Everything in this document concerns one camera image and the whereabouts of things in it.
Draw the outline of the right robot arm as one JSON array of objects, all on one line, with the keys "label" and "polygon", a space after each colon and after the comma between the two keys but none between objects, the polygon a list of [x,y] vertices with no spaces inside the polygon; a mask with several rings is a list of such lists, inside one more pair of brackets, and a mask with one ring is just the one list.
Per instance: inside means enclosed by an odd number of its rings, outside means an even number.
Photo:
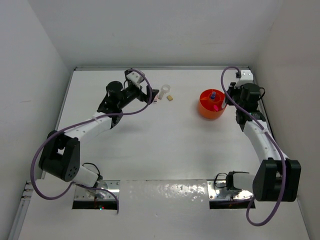
[{"label": "right robot arm", "polygon": [[264,94],[261,87],[252,83],[232,82],[227,90],[229,97],[226,104],[236,106],[236,122],[250,140],[260,162],[259,169],[249,181],[252,193],[257,201],[275,202],[278,200],[283,178],[282,159],[285,163],[285,185],[283,202],[293,202],[297,198],[301,165],[298,160],[291,160],[282,150],[278,151],[273,144],[266,118],[259,111],[259,101]]}]

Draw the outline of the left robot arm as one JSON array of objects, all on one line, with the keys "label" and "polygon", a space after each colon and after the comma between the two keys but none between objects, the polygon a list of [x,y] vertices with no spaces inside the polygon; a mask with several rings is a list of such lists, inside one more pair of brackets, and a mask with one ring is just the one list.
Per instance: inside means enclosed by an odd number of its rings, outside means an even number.
[{"label": "left robot arm", "polygon": [[159,90],[150,88],[143,92],[142,87],[131,80],[127,83],[127,87],[124,87],[119,81],[110,82],[97,111],[85,124],[61,133],[52,131],[43,148],[39,168],[67,183],[95,188],[102,176],[81,165],[81,146],[114,128],[124,115],[123,108],[133,100],[148,104],[159,93]]}]

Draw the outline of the clear tape dispenser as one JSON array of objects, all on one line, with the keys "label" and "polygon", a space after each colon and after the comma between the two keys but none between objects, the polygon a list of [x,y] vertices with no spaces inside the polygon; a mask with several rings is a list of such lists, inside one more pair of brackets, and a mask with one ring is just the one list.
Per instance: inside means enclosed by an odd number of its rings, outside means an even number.
[{"label": "clear tape dispenser", "polygon": [[161,100],[165,94],[170,92],[170,90],[171,86],[168,84],[164,84],[158,93],[158,99]]}]

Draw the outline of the blue capped glue stick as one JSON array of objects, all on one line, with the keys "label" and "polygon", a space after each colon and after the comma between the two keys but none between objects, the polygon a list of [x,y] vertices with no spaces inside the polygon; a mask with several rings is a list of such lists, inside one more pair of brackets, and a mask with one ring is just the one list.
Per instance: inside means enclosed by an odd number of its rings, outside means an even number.
[{"label": "blue capped glue stick", "polygon": [[226,107],[226,105],[227,105],[227,104],[226,104],[226,100],[224,99],[224,100],[222,101],[221,108],[224,109],[224,108]]}]

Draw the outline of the yellow eraser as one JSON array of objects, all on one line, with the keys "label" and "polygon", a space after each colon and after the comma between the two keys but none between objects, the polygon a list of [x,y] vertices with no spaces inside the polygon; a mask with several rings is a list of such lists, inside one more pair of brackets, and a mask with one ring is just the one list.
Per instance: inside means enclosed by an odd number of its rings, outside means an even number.
[{"label": "yellow eraser", "polygon": [[169,102],[171,102],[171,101],[173,100],[173,97],[172,97],[171,95],[168,95],[166,98],[167,98],[167,100],[168,100]]}]

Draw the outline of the pink mini stapler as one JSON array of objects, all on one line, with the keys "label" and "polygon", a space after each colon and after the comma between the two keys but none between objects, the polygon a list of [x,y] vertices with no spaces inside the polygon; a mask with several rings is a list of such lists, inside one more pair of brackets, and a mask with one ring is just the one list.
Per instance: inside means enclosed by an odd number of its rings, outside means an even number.
[{"label": "pink mini stapler", "polygon": [[159,98],[159,95],[157,94],[153,99],[153,103],[154,104],[156,104],[158,102],[158,98]]}]

